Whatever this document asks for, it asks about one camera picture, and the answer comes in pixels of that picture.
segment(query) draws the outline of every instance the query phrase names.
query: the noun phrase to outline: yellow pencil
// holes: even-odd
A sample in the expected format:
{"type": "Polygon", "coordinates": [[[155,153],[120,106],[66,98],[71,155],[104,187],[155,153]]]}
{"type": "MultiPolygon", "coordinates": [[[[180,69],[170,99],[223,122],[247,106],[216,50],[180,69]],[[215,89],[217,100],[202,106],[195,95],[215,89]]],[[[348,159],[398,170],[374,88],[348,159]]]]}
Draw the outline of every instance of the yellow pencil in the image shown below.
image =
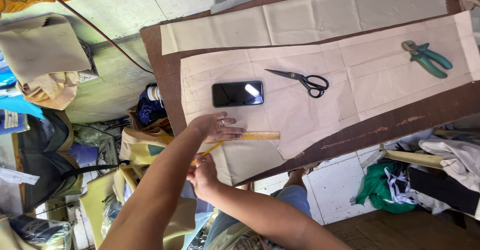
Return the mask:
{"type": "MultiPolygon", "coordinates": [[[[222,145],[223,141],[219,142],[218,144],[216,144],[215,146],[213,146],[211,149],[207,150],[206,152],[202,153],[201,155],[202,156],[206,156],[207,154],[209,154],[211,151],[213,151],[215,148],[219,147],[220,145],[222,145]]],[[[195,164],[195,159],[193,161],[191,161],[191,164],[190,166],[192,166],[193,164],[195,164]]]]}

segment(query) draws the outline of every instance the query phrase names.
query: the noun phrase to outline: red wire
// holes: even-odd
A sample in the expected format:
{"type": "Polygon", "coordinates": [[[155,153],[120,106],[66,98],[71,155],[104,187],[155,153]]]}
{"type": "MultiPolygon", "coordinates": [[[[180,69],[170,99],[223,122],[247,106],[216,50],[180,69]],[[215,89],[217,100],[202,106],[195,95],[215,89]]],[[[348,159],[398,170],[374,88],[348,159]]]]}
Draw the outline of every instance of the red wire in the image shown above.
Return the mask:
{"type": "Polygon", "coordinates": [[[90,27],[92,27],[96,32],[98,32],[101,36],[103,36],[108,42],[110,42],[110,44],[112,44],[114,47],[117,48],[118,51],[120,51],[125,57],[127,57],[130,62],[134,63],[136,66],[138,66],[138,68],[140,68],[141,70],[147,72],[147,73],[150,73],[150,74],[153,74],[153,72],[150,72],[148,71],[147,69],[141,67],[137,62],[135,62],[127,53],[125,53],[125,51],[123,51],[123,49],[121,49],[117,44],[115,44],[112,39],[110,39],[105,33],[103,33],[102,31],[100,31],[99,28],[97,28],[95,25],[92,24],[92,22],[88,21],[83,15],[81,15],[80,13],[78,13],[77,11],[75,11],[74,8],[71,8],[68,4],[66,4],[63,0],[56,0],[57,2],[59,2],[61,5],[63,5],[65,8],[67,8],[68,10],[70,10],[70,12],[72,12],[73,14],[75,14],[79,19],[83,20],[83,22],[85,22],[86,24],[90,25],[90,27]]]}

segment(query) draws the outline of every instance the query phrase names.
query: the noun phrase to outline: black scissors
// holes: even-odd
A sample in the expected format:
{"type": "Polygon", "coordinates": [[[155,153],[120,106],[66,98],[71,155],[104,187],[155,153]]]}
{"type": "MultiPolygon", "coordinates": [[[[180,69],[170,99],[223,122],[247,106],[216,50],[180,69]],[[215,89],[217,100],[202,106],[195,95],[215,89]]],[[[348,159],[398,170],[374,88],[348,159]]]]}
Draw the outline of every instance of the black scissors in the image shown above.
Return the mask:
{"type": "Polygon", "coordinates": [[[270,69],[265,69],[265,70],[285,78],[290,78],[290,79],[300,81],[300,83],[303,84],[303,86],[305,86],[308,89],[308,94],[313,98],[320,98],[324,94],[325,90],[328,89],[328,81],[319,75],[304,76],[304,75],[293,73],[293,72],[285,72],[285,71],[270,70],[270,69]],[[326,86],[318,85],[312,81],[309,81],[308,80],[309,78],[321,79],[322,81],[325,81],[326,86]],[[318,94],[317,95],[312,94],[312,90],[318,91],[318,94]]]}

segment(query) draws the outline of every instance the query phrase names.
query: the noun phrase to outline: wooden ruler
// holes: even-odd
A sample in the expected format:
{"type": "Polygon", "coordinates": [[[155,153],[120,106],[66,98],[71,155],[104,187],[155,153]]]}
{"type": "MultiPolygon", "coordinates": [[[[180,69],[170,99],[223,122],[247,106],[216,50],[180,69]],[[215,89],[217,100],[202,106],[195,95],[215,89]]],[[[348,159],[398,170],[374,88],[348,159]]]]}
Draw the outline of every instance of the wooden ruler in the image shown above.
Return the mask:
{"type": "Polygon", "coordinates": [[[279,140],[280,132],[246,132],[241,140],[279,140]]]}

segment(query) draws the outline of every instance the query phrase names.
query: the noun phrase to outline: denim shorts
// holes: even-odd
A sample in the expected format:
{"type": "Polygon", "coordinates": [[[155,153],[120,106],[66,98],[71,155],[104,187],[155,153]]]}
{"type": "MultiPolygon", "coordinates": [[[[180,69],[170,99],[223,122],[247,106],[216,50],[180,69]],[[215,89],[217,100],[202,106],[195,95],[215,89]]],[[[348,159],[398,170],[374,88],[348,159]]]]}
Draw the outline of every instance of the denim shorts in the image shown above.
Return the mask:
{"type": "MultiPolygon", "coordinates": [[[[310,213],[310,205],[308,204],[307,200],[307,190],[305,190],[305,188],[302,186],[290,185],[284,189],[273,192],[270,194],[270,196],[278,198],[279,200],[284,201],[302,211],[310,218],[312,217],[312,214],[310,213]]],[[[216,236],[228,229],[233,224],[239,222],[239,220],[219,210],[218,215],[215,218],[210,231],[208,232],[207,240],[205,241],[205,246],[203,249],[207,249],[207,246],[211,241],[213,241],[213,239],[215,239],[216,236]]]]}

